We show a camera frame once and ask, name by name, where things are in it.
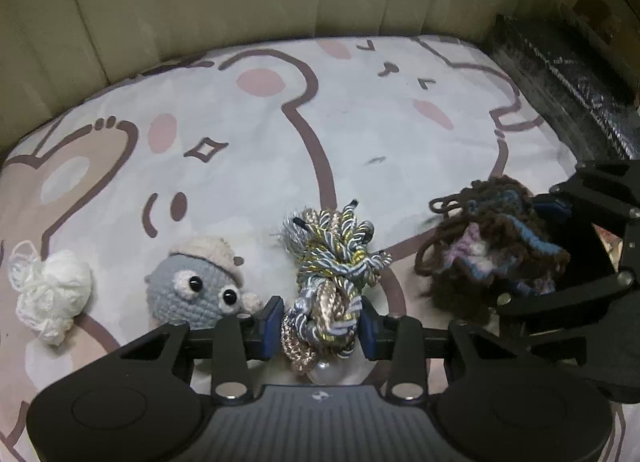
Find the white yarn ball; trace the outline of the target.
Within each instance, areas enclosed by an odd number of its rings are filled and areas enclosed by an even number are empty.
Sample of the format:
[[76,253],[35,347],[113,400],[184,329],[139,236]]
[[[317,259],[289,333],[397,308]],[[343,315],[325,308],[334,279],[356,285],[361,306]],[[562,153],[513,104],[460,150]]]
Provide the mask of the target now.
[[88,263],[73,251],[58,251],[45,260],[29,240],[17,243],[8,263],[10,286],[17,292],[17,319],[44,344],[58,347],[85,309],[93,288]]

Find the grey crochet octopus toy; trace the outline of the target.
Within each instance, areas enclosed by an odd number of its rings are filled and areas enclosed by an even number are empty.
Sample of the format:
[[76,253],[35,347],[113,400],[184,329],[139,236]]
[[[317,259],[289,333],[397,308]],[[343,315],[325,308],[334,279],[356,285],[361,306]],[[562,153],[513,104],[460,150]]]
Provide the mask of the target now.
[[145,277],[154,322],[210,329],[225,316],[250,316],[264,307],[244,288],[242,260],[222,237],[201,236],[174,245]]

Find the brown blue crochet piece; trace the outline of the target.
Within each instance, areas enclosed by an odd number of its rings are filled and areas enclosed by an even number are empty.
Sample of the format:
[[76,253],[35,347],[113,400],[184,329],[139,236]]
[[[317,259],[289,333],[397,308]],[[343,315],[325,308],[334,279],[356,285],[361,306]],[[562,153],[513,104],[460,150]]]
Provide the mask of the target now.
[[518,180],[474,180],[428,206],[442,221],[416,252],[414,272],[430,280],[434,307],[484,326],[500,297],[555,291],[570,253],[549,240],[532,193]]

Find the cartoon bear bed sheet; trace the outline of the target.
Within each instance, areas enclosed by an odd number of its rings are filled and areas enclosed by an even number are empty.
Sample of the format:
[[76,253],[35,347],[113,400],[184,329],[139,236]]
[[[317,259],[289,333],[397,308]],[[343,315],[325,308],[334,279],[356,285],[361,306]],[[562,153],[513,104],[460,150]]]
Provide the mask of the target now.
[[536,193],[577,158],[477,48],[437,36],[292,40],[228,48],[123,82],[24,139],[1,173],[1,253],[74,252],[92,297],[58,347],[1,288],[1,456],[32,461],[32,397],[149,332],[144,277],[176,243],[226,239],[247,289],[292,300],[277,239],[292,211],[357,200],[393,266],[381,312],[441,328],[411,262],[427,203],[507,174]]

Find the black wrapped bundle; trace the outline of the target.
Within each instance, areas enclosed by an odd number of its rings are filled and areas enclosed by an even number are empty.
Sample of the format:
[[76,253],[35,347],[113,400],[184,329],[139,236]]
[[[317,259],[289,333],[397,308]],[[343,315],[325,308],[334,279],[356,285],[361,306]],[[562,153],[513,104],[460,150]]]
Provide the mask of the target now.
[[636,93],[577,26],[499,16],[483,49],[576,159],[638,159]]

